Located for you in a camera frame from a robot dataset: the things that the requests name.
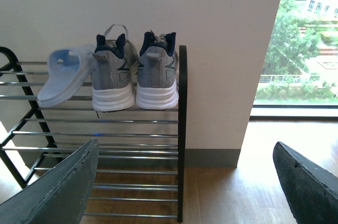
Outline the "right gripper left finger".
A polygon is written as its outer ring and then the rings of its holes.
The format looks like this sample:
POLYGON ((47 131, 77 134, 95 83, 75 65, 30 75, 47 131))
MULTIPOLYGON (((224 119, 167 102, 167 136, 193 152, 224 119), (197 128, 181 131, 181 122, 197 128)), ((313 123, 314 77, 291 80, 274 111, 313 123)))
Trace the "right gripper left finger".
POLYGON ((96 177, 99 147, 90 140, 1 204, 1 223, 79 223, 96 177))

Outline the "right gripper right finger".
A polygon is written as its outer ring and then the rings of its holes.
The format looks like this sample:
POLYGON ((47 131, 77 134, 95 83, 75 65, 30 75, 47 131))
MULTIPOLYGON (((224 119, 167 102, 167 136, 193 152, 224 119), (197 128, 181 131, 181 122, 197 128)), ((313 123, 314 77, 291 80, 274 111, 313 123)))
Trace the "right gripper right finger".
POLYGON ((273 162, 297 223, 337 223, 337 177, 282 142, 273 162))

